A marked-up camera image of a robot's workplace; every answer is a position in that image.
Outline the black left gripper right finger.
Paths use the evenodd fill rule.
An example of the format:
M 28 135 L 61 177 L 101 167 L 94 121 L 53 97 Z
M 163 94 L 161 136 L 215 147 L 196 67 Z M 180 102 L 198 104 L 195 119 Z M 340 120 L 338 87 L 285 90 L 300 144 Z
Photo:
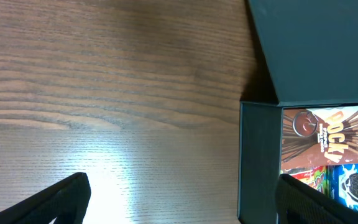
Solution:
M 282 174 L 275 190 L 279 224 L 358 224 L 358 213 Z

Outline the brown Pocky box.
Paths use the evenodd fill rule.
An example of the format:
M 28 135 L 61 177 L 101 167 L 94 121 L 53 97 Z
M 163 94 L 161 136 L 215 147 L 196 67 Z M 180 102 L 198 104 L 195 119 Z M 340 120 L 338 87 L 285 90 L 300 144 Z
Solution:
M 283 110 L 281 168 L 358 164 L 358 106 Z

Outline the colourful gummy candy bag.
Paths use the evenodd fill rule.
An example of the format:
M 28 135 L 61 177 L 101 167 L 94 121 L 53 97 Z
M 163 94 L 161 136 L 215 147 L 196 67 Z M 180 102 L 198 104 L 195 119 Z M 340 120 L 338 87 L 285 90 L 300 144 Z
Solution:
M 326 193 L 326 166 L 284 169 L 281 170 L 280 173 L 289 174 L 318 192 L 322 194 Z

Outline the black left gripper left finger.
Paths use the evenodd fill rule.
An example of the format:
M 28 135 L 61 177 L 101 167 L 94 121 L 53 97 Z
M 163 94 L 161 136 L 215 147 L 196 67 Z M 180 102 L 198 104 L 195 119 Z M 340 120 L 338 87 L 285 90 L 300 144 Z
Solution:
M 0 224 L 82 224 L 91 188 L 77 172 L 0 212 Z

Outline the dark green gift box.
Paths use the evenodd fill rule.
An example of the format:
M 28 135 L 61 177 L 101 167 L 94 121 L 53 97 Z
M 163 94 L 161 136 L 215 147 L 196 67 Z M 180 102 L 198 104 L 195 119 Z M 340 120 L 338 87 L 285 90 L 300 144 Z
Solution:
M 283 110 L 358 106 L 358 1 L 245 6 L 259 68 L 240 105 L 237 217 L 279 223 Z

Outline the blue Oreo pack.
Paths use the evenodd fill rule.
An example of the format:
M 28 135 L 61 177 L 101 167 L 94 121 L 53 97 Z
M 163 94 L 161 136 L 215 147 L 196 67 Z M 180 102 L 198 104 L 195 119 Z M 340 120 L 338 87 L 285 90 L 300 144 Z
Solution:
M 326 195 L 358 212 L 358 164 L 328 166 Z

